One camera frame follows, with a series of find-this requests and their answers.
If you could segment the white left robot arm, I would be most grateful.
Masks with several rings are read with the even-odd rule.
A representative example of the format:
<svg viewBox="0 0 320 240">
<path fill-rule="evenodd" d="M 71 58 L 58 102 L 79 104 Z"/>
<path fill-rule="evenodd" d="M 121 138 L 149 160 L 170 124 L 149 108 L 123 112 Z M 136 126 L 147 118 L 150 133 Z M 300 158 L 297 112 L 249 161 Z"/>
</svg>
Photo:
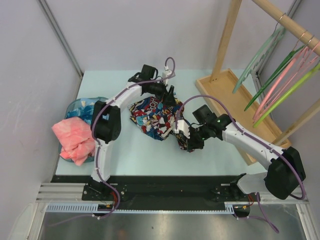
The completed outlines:
<svg viewBox="0 0 320 240">
<path fill-rule="evenodd" d="M 148 93 L 160 97 L 168 105 L 174 105 L 174 87 L 167 90 L 167 82 L 175 76 L 175 69 L 164 66 L 164 75 L 158 79 L 158 70 L 144 65 L 127 81 L 124 89 L 107 101 L 97 101 L 94 105 L 91 133 L 95 140 L 94 169 L 90 184 L 93 194 L 100 200 L 105 200 L 114 192 L 119 192 L 107 180 L 110 178 L 112 150 L 116 139 L 122 130 L 121 114 L 136 98 Z"/>
</svg>

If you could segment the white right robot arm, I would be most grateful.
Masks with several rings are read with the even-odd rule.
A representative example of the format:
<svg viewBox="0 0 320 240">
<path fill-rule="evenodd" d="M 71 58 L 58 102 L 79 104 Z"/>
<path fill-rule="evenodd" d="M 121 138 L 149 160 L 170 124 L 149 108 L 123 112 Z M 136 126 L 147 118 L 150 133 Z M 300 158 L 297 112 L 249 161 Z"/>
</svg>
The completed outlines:
<svg viewBox="0 0 320 240">
<path fill-rule="evenodd" d="M 198 127 L 189 129 L 194 149 L 203 148 L 204 141 L 209 138 L 218 138 L 243 150 L 264 167 L 264 172 L 243 173 L 234 180 L 230 194 L 235 200 L 242 201 L 254 192 L 270 192 L 285 200 L 306 178 L 300 153 L 294 147 L 282 148 L 269 143 L 227 114 L 216 116 L 206 104 L 192 114 L 199 123 Z"/>
</svg>

